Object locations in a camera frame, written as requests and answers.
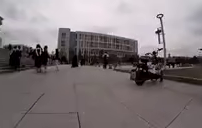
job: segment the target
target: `lamp post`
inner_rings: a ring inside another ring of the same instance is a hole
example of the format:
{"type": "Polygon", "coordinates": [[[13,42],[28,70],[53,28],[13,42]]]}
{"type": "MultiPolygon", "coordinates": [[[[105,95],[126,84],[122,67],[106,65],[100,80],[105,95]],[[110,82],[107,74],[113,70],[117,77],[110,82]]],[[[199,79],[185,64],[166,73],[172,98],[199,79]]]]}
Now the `lamp post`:
{"type": "Polygon", "coordinates": [[[160,20],[160,24],[161,24],[161,31],[162,31],[162,41],[163,41],[163,50],[164,50],[164,69],[166,67],[166,42],[165,42],[165,33],[164,33],[164,27],[163,27],[163,14],[158,14],[156,16],[156,18],[158,18],[160,20]]]}
{"type": "Polygon", "coordinates": [[[155,34],[158,35],[158,42],[159,42],[159,44],[161,44],[161,40],[160,40],[160,34],[161,34],[161,32],[162,32],[161,28],[157,28],[157,30],[155,31],[155,34]]]}

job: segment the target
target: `road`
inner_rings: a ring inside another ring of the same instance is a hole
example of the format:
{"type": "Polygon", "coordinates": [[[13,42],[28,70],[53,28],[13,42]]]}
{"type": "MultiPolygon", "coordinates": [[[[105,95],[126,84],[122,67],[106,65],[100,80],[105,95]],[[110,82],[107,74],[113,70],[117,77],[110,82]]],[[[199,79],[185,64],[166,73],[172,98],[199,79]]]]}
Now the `road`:
{"type": "Polygon", "coordinates": [[[61,66],[0,75],[0,128],[201,128],[202,86],[61,66]]]}

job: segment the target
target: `grass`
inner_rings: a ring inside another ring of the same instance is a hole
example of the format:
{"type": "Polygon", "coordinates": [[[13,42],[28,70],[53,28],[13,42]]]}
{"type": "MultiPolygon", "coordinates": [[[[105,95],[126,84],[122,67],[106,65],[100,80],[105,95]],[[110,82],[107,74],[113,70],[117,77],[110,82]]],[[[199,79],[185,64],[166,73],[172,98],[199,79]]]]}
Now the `grass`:
{"type": "Polygon", "coordinates": [[[194,68],[166,70],[164,73],[166,75],[175,75],[175,76],[202,79],[202,66],[198,65],[194,66],[194,68]]]}

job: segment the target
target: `sky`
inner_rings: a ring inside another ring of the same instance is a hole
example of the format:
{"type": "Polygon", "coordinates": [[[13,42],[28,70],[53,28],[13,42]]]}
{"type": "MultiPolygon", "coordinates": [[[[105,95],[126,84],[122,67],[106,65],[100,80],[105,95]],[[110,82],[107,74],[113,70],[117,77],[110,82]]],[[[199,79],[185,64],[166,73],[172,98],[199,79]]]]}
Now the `sky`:
{"type": "Polygon", "coordinates": [[[138,40],[139,54],[162,47],[155,30],[163,13],[167,54],[198,55],[202,0],[0,0],[4,44],[57,47],[58,28],[138,40]]]}

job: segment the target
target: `pedestrian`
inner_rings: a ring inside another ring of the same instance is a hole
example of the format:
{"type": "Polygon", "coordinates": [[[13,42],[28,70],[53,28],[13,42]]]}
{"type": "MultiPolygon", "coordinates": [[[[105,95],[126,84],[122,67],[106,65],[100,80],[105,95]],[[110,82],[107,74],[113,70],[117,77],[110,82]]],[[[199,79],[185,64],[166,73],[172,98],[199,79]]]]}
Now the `pedestrian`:
{"type": "Polygon", "coordinates": [[[106,69],[106,67],[107,67],[107,64],[108,64],[108,57],[109,57],[109,55],[105,52],[105,53],[103,54],[103,68],[104,68],[104,69],[106,69]]]}
{"type": "Polygon", "coordinates": [[[44,66],[44,71],[47,71],[47,62],[48,58],[50,58],[49,53],[48,53],[48,47],[45,46],[42,52],[42,65],[44,66]]]}
{"type": "Polygon", "coordinates": [[[77,55],[74,55],[74,56],[73,56],[71,67],[72,67],[72,68],[78,67],[78,58],[77,58],[77,55]]]}
{"type": "Polygon", "coordinates": [[[14,68],[14,56],[15,56],[16,46],[11,49],[9,55],[9,65],[14,68]]]}
{"type": "Polygon", "coordinates": [[[20,71],[20,64],[21,64],[21,57],[22,57],[22,51],[21,51],[21,47],[18,46],[16,49],[16,70],[20,71]]]}
{"type": "Polygon", "coordinates": [[[84,57],[82,57],[82,59],[81,59],[81,66],[83,66],[83,65],[85,65],[85,59],[84,59],[84,57]]]}
{"type": "Polygon", "coordinates": [[[56,51],[55,51],[55,66],[56,66],[57,71],[59,71],[59,68],[58,68],[59,60],[60,60],[59,51],[58,51],[58,49],[56,49],[56,51]]]}
{"type": "Polygon", "coordinates": [[[39,44],[37,44],[35,49],[35,66],[36,66],[36,71],[38,73],[42,71],[41,64],[42,64],[42,48],[39,44]]]}

